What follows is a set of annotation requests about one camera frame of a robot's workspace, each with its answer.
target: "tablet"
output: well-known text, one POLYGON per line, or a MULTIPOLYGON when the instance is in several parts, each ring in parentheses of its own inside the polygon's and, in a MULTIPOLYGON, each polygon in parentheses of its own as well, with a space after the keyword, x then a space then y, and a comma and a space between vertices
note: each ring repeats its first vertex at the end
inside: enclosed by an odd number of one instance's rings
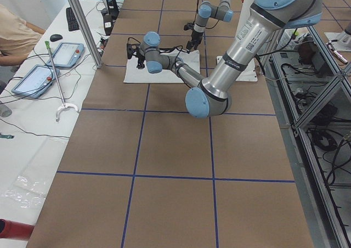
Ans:
POLYGON ((84 52, 82 43, 61 42, 53 53, 55 67, 58 69, 70 69, 80 59, 84 52))
POLYGON ((46 92, 54 79, 56 77, 52 68, 35 65, 11 91, 17 96, 38 98, 46 92))

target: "silver robot arm segment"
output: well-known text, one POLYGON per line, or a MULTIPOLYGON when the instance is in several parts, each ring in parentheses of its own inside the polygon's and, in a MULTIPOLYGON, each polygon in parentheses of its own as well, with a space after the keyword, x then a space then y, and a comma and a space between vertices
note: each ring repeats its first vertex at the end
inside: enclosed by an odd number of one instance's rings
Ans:
MULTIPOLYGON (((192 88, 185 97, 188 112, 197 118, 225 113, 231 106, 229 88, 273 31, 316 24, 321 18, 321 1, 254 0, 250 7, 249 19, 211 75, 203 78, 197 74, 196 80, 189 84, 192 88)), ((155 56, 149 59, 147 52, 145 55, 146 61, 155 60, 155 56)), ((164 59, 158 61, 160 64, 165 63, 162 67, 168 64, 167 60, 164 61, 164 59)), ((180 74, 180 70, 182 71, 182 79, 195 77, 191 68, 180 60, 175 60, 172 71, 175 74, 180 74)))
POLYGON ((219 6, 212 5, 209 1, 203 1, 199 8, 199 14, 196 16, 194 23, 188 23, 184 30, 192 29, 191 41, 188 41, 186 48, 191 50, 197 49, 202 41, 209 18, 230 22, 233 17, 233 11, 230 10, 231 0, 220 0, 219 6))
POLYGON ((156 32, 150 31, 144 36, 140 45, 140 53, 145 56, 148 72, 157 74, 162 69, 170 70, 190 88, 198 86, 203 76, 183 63, 181 58, 161 55, 158 47, 160 42, 160 36, 156 32))

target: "computer mouse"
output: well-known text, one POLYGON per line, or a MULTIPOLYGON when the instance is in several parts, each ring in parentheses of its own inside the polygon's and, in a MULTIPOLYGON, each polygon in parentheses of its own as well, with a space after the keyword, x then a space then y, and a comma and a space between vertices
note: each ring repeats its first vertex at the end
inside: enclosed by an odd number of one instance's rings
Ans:
POLYGON ((62 35, 60 35, 60 34, 52 34, 51 36, 50 36, 50 41, 51 42, 55 42, 55 41, 59 41, 59 40, 61 40, 63 37, 62 37, 62 35))

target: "red object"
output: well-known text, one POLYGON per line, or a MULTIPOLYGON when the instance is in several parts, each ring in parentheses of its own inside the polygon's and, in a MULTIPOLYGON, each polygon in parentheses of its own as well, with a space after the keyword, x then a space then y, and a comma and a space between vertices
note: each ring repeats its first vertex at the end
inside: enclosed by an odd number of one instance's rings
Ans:
POLYGON ((0 238, 28 241, 33 230, 33 225, 0 219, 0 238))

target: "white cloth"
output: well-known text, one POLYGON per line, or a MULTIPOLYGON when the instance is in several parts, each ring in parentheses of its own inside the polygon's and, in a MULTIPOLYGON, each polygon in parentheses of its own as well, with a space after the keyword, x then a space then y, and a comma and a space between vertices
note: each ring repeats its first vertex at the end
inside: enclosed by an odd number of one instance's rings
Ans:
MULTIPOLYGON (((176 56, 179 53, 175 50, 171 53, 167 53, 169 56, 176 56)), ((192 69, 200 73, 200 52, 195 50, 193 52, 184 53, 181 52, 178 55, 183 61, 188 64, 192 69)), ((124 78, 124 83, 184 83, 180 78, 178 78, 172 71, 162 70, 158 74, 151 74, 148 69, 138 69, 138 58, 132 57, 127 61, 126 76, 124 78)))

